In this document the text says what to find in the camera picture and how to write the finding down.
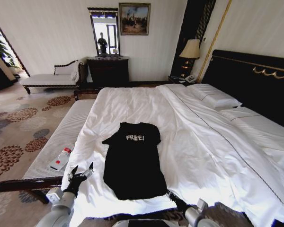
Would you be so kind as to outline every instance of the potted plant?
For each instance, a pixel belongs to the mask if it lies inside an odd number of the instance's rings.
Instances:
[[[9,69],[12,71],[13,74],[18,73],[17,70],[19,69],[19,67],[16,66],[13,56],[10,53],[8,53],[5,44],[1,40],[0,40],[0,57],[3,60],[3,62],[6,64],[6,66],[9,67]]]

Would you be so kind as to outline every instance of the mirror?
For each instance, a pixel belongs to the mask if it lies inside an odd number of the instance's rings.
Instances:
[[[120,56],[118,8],[88,8],[98,56]]]

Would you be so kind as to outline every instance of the dresser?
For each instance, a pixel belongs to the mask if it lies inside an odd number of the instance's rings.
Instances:
[[[96,87],[125,87],[128,85],[128,57],[91,57],[87,59]]]

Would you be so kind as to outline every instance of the table lamp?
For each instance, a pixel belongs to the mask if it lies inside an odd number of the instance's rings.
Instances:
[[[199,45],[199,39],[189,39],[184,50],[179,55],[181,58],[187,58],[187,60],[181,66],[181,77],[185,78],[190,74],[195,60],[200,57]]]

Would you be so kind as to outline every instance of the mirror frame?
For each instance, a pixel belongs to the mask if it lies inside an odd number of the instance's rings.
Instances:
[[[90,17],[90,21],[91,21],[91,26],[92,26],[92,29],[93,29],[93,34],[94,34],[94,40],[95,40],[95,45],[96,45],[96,50],[97,50],[97,56],[98,57],[106,57],[106,56],[109,56],[109,57],[119,57],[121,56],[121,47],[120,47],[120,35],[119,35],[119,22],[118,22],[118,14],[119,14],[119,9],[118,8],[95,8],[95,7],[88,7],[87,8],[89,10],[89,17]],[[94,21],[93,21],[93,17],[92,17],[92,14],[91,14],[91,11],[108,11],[108,12],[115,12],[116,13],[116,25],[117,25],[117,37],[118,37],[118,47],[119,47],[119,51],[118,51],[118,54],[106,54],[105,56],[101,56],[99,55],[99,48],[98,48],[98,45],[97,45],[97,36],[96,36],[96,32],[95,32],[95,27],[94,27]]]

